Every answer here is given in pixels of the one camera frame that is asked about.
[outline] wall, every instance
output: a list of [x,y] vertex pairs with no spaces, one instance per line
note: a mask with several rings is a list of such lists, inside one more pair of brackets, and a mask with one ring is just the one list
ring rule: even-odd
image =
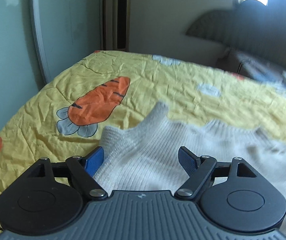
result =
[[0,130],[42,86],[29,0],[0,0]]
[[130,51],[214,66],[224,47],[187,37],[185,31],[206,11],[232,4],[233,0],[131,0]]

